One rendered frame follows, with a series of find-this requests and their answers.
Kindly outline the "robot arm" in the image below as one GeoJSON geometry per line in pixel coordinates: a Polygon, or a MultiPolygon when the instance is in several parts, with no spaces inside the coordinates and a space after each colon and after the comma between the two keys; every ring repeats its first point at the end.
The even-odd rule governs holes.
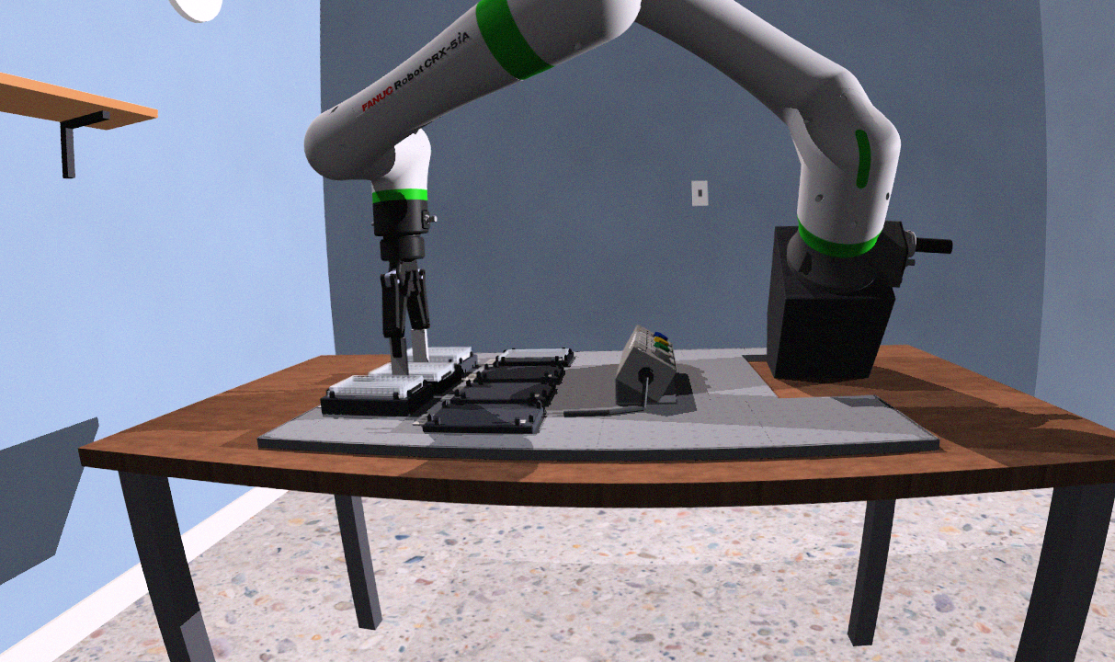
{"type": "Polygon", "coordinates": [[[885,221],[901,140],[857,78],[734,0],[481,0],[396,70],[319,114],[306,158],[329,179],[371,181],[376,237],[421,237],[437,221],[421,127],[597,49],[633,21],[712,64],[789,127],[802,169],[787,261],[799,281],[830,293],[874,280],[899,288],[915,252],[951,253],[951,240],[917,238],[885,221]]]}

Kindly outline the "white button panel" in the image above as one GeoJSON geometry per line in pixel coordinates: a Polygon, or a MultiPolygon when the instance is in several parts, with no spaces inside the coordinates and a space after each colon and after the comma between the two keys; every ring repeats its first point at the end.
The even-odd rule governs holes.
{"type": "Polygon", "coordinates": [[[648,328],[637,325],[636,334],[633,331],[621,352],[619,371],[615,374],[615,405],[637,406],[563,411],[563,417],[608,416],[643,411],[646,405],[677,405],[673,382],[677,364],[672,343],[667,342],[668,339],[659,332],[653,334],[648,328]],[[640,373],[639,381],[638,373],[640,373]]]}

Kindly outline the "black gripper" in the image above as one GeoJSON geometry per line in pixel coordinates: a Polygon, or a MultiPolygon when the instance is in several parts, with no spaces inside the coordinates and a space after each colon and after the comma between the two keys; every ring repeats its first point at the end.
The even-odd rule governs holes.
{"type": "Polygon", "coordinates": [[[390,261],[388,275],[381,275],[382,334],[389,338],[392,376],[409,376],[404,335],[406,305],[413,327],[414,363],[428,363],[426,270],[418,269],[415,262],[426,257],[426,238],[381,238],[380,247],[381,260],[390,261]]]}

